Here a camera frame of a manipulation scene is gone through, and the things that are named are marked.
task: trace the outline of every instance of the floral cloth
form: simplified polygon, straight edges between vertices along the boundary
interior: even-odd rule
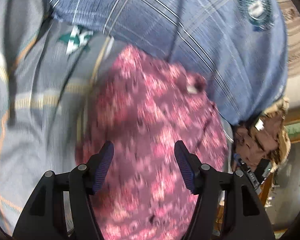
[[[218,110],[205,79],[180,65],[128,46],[95,93],[88,130],[76,153],[85,163],[105,140],[114,158],[100,192],[91,198],[105,239],[181,239],[197,196],[186,189],[174,156],[183,140],[202,163],[221,171],[227,154]]]

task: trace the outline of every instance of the black device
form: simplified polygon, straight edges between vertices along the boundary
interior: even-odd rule
[[[210,240],[217,215],[218,194],[226,191],[220,240],[273,240],[269,218],[251,184],[241,170],[218,172],[188,152],[182,141],[175,143],[175,157],[192,194],[199,195],[190,225],[182,240]],[[29,197],[13,232],[0,229],[0,240],[104,240],[90,205],[89,195],[98,193],[114,154],[107,141],[87,164],[56,175],[47,171]],[[66,230],[63,192],[69,191],[74,231]],[[300,214],[283,240],[300,239]]]

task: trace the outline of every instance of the pink floral fabric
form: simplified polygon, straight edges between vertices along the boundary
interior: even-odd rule
[[[189,94],[187,87],[197,94]],[[181,239],[197,196],[183,182],[174,144],[183,140],[202,163],[222,169],[227,154],[218,110],[205,80],[128,46],[96,93],[89,129],[76,152],[85,163],[106,140],[114,158],[100,192],[91,198],[104,238]]]

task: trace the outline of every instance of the wooden frame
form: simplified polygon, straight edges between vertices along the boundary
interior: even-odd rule
[[[300,107],[288,111],[284,125],[287,128],[291,143],[300,142]]]

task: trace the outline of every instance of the silver screw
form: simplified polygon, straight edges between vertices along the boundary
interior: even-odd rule
[[[235,174],[239,177],[242,177],[243,176],[243,172],[241,170],[236,170],[235,171]]]
[[[87,168],[87,165],[85,165],[85,164],[80,164],[80,165],[78,166],[78,170],[79,170],[79,171],[84,171],[86,168]]]
[[[46,171],[46,173],[44,175],[45,175],[45,177],[49,178],[53,175],[53,172],[52,171]]]
[[[209,164],[202,164],[201,165],[201,169],[203,169],[204,171],[208,171],[208,170],[210,170],[210,165]]]

